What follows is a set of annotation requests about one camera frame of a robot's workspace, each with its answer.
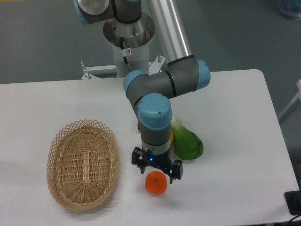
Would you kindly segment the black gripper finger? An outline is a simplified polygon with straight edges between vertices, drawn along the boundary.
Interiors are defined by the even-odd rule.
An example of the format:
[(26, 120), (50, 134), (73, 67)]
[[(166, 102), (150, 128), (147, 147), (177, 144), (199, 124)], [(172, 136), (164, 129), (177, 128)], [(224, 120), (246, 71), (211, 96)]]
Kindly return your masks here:
[(144, 174), (146, 167), (149, 165), (147, 152), (139, 147), (135, 147), (131, 155), (131, 163), (140, 169), (141, 174)]
[(183, 175), (183, 165), (181, 160), (170, 160), (166, 167), (164, 167), (164, 173), (169, 176), (169, 183), (172, 184), (174, 180), (180, 180)]

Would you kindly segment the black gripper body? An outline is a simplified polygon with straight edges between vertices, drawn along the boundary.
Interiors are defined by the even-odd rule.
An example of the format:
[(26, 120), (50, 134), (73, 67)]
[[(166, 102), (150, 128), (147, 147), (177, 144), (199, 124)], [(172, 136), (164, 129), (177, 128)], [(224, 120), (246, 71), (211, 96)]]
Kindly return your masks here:
[(151, 151), (143, 150), (142, 158), (143, 161), (141, 165), (141, 170), (145, 170), (145, 168), (148, 166), (159, 170), (171, 169), (170, 149), (159, 155), (153, 155)]

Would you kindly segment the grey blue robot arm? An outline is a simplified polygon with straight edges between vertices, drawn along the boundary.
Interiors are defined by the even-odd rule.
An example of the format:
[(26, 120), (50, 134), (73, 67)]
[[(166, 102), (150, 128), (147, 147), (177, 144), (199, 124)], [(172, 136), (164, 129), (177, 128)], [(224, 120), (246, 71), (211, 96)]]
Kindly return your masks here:
[[(123, 88), (140, 125), (142, 146), (132, 152), (132, 164), (141, 172), (150, 166), (181, 179), (181, 160), (171, 160), (170, 99), (206, 87), (210, 70), (196, 60), (175, 0), (148, 1), (150, 15), (142, 12), (139, 0), (76, 0), (82, 22), (104, 21), (107, 41), (118, 49), (121, 62), (116, 70), (124, 78)], [(157, 33), (166, 57), (167, 70), (148, 74), (148, 64), (136, 64), (130, 57), (145, 47)]]

